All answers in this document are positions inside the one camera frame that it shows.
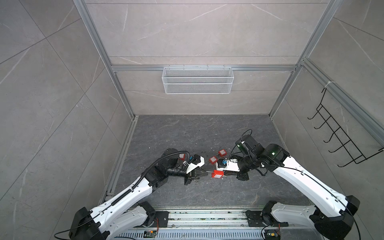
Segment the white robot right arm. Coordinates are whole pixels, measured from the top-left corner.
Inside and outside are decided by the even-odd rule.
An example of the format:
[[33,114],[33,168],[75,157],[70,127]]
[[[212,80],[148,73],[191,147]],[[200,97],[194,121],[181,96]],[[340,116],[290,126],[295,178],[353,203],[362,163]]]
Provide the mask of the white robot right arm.
[[248,212],[250,221],[262,220],[266,227],[281,227],[289,223],[307,226],[328,240],[343,240],[356,225],[354,215],[360,201],[327,186],[281,146],[270,144],[264,148],[251,135],[244,135],[236,141],[235,147],[239,152],[218,160],[217,171],[247,181],[250,171],[265,169],[285,179],[312,202],[309,206],[295,206],[269,201],[258,217]]

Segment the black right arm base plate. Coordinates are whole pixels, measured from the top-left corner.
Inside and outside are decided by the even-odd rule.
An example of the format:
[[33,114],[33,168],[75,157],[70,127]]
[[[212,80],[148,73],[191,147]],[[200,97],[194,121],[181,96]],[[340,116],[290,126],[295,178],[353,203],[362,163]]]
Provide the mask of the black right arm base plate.
[[245,212],[249,227],[288,227],[287,222],[277,221],[271,213],[264,213],[263,211],[251,211]]

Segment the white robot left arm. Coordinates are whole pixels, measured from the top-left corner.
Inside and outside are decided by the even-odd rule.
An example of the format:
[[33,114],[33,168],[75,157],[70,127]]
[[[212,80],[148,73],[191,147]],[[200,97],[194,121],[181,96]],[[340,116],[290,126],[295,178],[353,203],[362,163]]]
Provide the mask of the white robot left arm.
[[74,216],[69,229],[71,240],[111,240],[124,231],[155,223],[156,211],[142,199],[164,185],[170,176],[183,177],[185,185],[203,176],[204,157],[188,151],[167,149],[147,167],[126,189],[105,203],[87,210],[83,207]]

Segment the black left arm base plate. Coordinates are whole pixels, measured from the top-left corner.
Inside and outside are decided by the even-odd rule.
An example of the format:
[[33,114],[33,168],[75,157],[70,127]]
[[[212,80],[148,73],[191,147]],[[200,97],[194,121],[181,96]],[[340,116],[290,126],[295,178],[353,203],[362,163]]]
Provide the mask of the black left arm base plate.
[[157,211],[151,227],[156,228],[159,226],[160,228],[167,228],[169,222],[169,214],[170,212],[168,211]]

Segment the red padlock front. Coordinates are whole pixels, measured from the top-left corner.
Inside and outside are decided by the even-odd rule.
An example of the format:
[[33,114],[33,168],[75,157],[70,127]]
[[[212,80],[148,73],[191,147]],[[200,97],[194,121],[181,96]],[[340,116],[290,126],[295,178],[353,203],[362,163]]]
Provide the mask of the red padlock front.
[[212,172],[212,178],[221,179],[223,176],[224,176],[224,172],[223,171],[214,170]]

